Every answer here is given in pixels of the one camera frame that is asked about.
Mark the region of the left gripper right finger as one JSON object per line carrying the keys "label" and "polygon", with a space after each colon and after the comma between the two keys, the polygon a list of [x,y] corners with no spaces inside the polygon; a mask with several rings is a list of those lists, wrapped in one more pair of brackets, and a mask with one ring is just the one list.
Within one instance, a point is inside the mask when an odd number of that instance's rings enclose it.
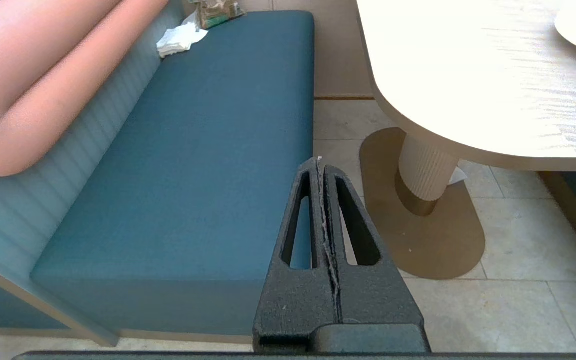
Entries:
{"label": "left gripper right finger", "polygon": [[430,353],[425,319],[349,177],[323,175],[337,320],[313,333],[316,353]]}

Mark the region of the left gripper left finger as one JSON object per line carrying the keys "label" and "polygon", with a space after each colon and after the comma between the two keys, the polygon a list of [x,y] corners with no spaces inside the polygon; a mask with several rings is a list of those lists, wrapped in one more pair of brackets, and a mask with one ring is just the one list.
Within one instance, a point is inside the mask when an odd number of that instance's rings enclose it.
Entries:
{"label": "left gripper left finger", "polygon": [[[319,328],[339,322],[339,279],[320,158],[295,175],[253,322],[256,352],[309,352]],[[301,202],[308,198],[311,268],[291,267]]]}

